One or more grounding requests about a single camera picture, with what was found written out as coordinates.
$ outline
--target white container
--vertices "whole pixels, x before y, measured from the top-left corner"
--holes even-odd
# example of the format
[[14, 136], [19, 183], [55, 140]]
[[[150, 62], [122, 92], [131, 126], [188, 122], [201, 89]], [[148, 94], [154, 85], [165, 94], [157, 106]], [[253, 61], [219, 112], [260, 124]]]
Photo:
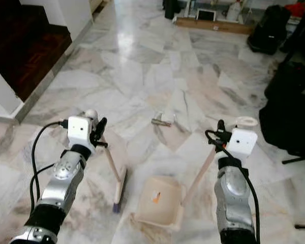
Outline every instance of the white container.
[[146, 181], [135, 220], [179, 231], [184, 215], [181, 205], [185, 187], [169, 176], [152, 176]]
[[241, 6], [239, 0], [233, 3], [228, 10], [226, 20], [236, 21], [241, 11]]

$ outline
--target wooden stair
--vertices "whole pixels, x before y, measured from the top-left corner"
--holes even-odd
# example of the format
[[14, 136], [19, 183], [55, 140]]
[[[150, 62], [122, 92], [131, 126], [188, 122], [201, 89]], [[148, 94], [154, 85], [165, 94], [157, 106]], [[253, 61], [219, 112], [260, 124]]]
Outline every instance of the wooden stair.
[[66, 26], [49, 24], [42, 6], [0, 0], [0, 73], [25, 101], [71, 44]]

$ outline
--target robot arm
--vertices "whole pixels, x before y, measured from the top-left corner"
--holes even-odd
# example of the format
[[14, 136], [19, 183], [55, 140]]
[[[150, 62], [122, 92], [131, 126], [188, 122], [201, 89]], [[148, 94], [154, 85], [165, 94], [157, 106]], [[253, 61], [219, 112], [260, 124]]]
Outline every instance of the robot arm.
[[222, 244], [256, 244], [251, 209], [249, 206], [250, 188], [243, 176], [248, 170], [242, 164], [251, 154], [257, 135], [253, 131], [233, 129], [225, 130], [222, 120], [214, 133], [218, 145], [226, 146], [226, 150], [234, 156], [234, 160], [216, 147], [218, 162], [218, 180], [215, 184], [217, 197], [217, 223]]
[[68, 119], [70, 150], [65, 150], [53, 166], [53, 174], [34, 211], [10, 244], [56, 244], [60, 226], [68, 214], [76, 196], [76, 190], [84, 176], [86, 161], [95, 153], [107, 119], [98, 122], [97, 113], [88, 111], [85, 117]]

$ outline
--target black cable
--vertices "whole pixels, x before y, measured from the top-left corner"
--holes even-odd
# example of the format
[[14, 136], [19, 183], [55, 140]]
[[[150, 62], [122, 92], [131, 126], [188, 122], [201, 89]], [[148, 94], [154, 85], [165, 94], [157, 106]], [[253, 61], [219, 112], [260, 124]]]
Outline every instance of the black cable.
[[46, 166], [43, 169], [40, 169], [39, 171], [37, 171], [37, 173], [35, 175], [33, 175], [32, 179], [30, 180], [30, 184], [29, 184], [29, 194], [30, 194], [30, 200], [31, 200], [30, 213], [33, 212], [34, 207], [35, 207], [34, 193], [33, 193], [34, 179], [35, 179], [35, 177], [37, 177], [39, 175], [39, 173], [41, 173], [42, 171], [47, 170], [47, 169], [53, 167], [53, 165], [54, 164], [50, 164], [49, 166]]
[[[36, 144], [37, 144], [37, 141], [39, 140], [41, 134], [43, 133], [43, 131], [48, 128], [49, 126], [52, 126], [52, 125], [61, 125], [62, 122], [60, 121], [57, 121], [57, 122], [52, 122], [52, 123], [49, 123], [47, 124], [46, 126], [44, 126], [40, 132], [38, 133], [38, 135], [36, 136], [35, 140], [34, 140], [34, 143], [33, 143], [33, 147], [32, 147], [32, 165], [33, 165], [33, 173], [34, 173], [34, 176], [35, 177], [35, 185], [36, 185], [36, 200], [39, 200], [40, 199], [40, 184], [39, 184], [39, 179], [38, 179], [38, 176], [37, 176], [37, 169], [36, 169], [36, 164], [35, 164], [35, 148], [36, 148]], [[34, 194], [33, 194], [33, 185], [31, 185], [31, 188], [30, 188], [30, 200], [32, 202], [34, 202]]]
[[[236, 160], [233, 157], [232, 154], [230, 154], [226, 149], [223, 148], [222, 145], [219, 145], [215, 140], [213, 140], [210, 136], [209, 133], [215, 134], [214, 131], [211, 130], [206, 130], [205, 131], [205, 135], [208, 138], [209, 142], [214, 144], [219, 150], [223, 151], [235, 164], [236, 164]], [[259, 209], [259, 200], [258, 197], [256, 195], [255, 189], [249, 179], [249, 177], [244, 173], [242, 167], [240, 165], [237, 165], [237, 167], [239, 168], [239, 170], [241, 171], [241, 173], [243, 174], [245, 180], [247, 181], [252, 195], [253, 195], [253, 199], [254, 199], [254, 204], [255, 204], [255, 222], [256, 222], [256, 242], [257, 244], [260, 244], [260, 209]]]

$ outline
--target red object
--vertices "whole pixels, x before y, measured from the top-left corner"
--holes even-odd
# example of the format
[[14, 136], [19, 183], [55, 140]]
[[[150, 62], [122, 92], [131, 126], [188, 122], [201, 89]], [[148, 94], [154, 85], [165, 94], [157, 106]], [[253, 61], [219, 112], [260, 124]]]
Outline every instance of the red object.
[[285, 6], [291, 12], [292, 16], [302, 17], [305, 13], [305, 3], [296, 3]]

